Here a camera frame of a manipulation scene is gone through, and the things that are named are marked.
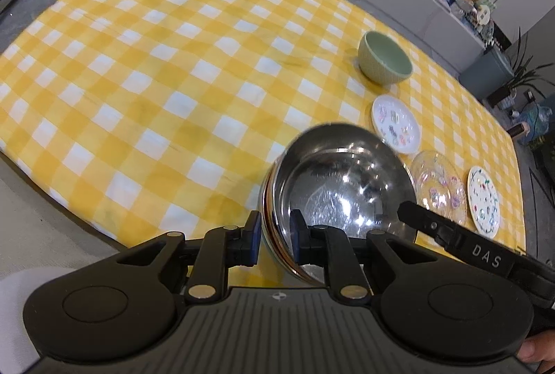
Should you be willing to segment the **person's hand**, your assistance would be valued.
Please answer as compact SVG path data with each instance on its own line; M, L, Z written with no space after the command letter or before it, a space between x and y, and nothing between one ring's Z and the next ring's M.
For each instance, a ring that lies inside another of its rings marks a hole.
M518 351L525 364L538 364L537 373L553 373L555 364L555 332L545 331L527 338Z

